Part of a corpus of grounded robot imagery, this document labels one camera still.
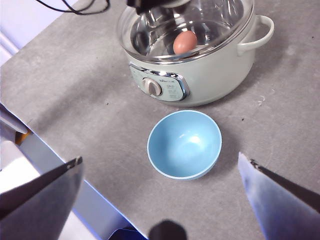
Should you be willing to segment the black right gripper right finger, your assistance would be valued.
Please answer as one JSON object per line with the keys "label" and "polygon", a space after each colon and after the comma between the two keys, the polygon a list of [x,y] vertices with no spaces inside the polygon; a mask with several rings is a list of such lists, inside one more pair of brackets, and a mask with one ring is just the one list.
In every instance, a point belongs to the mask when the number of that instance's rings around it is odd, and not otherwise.
{"label": "black right gripper right finger", "polygon": [[320,195],[238,154],[247,199],[267,240],[318,240]]}

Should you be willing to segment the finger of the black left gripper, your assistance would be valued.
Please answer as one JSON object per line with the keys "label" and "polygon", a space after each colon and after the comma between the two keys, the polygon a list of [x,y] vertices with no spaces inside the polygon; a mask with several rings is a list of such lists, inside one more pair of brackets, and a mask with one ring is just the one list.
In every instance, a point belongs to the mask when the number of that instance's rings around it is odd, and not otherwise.
{"label": "finger of the black left gripper", "polygon": [[145,13],[152,8],[149,0],[127,0],[126,5],[134,8],[137,14]]}

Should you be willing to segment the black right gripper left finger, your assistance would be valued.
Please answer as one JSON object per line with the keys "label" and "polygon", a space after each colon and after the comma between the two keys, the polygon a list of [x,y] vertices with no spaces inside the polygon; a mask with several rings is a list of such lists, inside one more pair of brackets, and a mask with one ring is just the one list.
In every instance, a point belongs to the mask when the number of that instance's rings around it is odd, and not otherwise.
{"label": "black right gripper left finger", "polygon": [[0,195],[2,240],[57,240],[84,176],[78,156]]}

